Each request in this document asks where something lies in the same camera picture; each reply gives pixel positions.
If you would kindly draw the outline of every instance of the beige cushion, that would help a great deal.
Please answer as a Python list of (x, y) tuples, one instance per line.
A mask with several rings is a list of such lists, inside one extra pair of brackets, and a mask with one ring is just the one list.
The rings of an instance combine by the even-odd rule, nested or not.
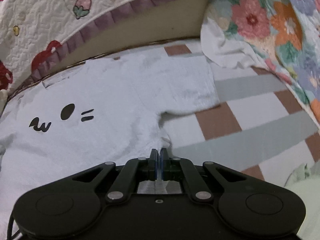
[(50, 73), (79, 61), (153, 41), (200, 36), (208, 0), (177, 0), (130, 17), (67, 55)]

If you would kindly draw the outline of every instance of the metal screw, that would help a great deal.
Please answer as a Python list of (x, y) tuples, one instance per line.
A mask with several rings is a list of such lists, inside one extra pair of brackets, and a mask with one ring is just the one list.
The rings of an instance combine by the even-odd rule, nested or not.
[(120, 191), (111, 191), (108, 193), (108, 198), (110, 199), (120, 199), (123, 197), (123, 193)]
[(198, 199), (209, 199), (211, 198), (211, 194), (207, 191), (199, 191), (196, 193), (196, 198)]

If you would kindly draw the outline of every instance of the whisker print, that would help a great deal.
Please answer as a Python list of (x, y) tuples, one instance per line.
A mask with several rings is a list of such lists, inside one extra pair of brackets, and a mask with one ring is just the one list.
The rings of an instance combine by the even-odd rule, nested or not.
[(82, 112), (82, 113), (81, 113), (81, 115), (91, 113), (93, 110), (94, 110), (94, 109), (91, 109), (91, 110), (88, 110), (88, 111)]
[(89, 120), (92, 120), (92, 119), (93, 119), (93, 115), (91, 115), (91, 116), (85, 116), (85, 117), (81, 118), (81, 122), (89, 121)]

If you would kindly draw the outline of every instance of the white cloth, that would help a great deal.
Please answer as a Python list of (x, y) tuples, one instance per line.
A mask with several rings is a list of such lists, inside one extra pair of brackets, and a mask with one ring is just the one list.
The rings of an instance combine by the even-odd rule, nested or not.
[[(218, 104), (204, 56), (89, 60), (14, 97), (0, 119), (6, 152), (0, 172), (0, 239), (15, 201), (32, 188), (106, 161), (123, 165), (168, 146), (163, 112), (189, 114)], [(62, 109), (74, 104), (67, 120)], [(81, 121), (84, 116), (94, 116)], [(51, 122), (46, 132), (29, 127)]]
[(264, 60), (245, 41), (226, 39), (223, 30), (214, 20), (211, 5), (208, 6), (201, 27), (200, 39), (203, 53), (220, 67), (267, 68)]
[(297, 194), (306, 206), (306, 218), (298, 236), (302, 240), (319, 240), (320, 236), (320, 176), (313, 175), (286, 187)]
[(284, 186), (288, 187), (294, 183), (297, 183), (298, 181), (309, 178), (311, 175), (311, 170), (308, 167), (308, 164), (303, 163), (298, 168), (293, 170)]

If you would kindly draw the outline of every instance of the quilted bedspread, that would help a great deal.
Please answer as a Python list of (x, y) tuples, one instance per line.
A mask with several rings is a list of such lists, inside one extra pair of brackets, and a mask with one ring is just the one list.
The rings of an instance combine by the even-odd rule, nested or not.
[(130, 15), (172, 0), (0, 0), (0, 90), (15, 91)]
[(247, 42), (320, 122), (320, 0), (212, 0), (229, 40)]

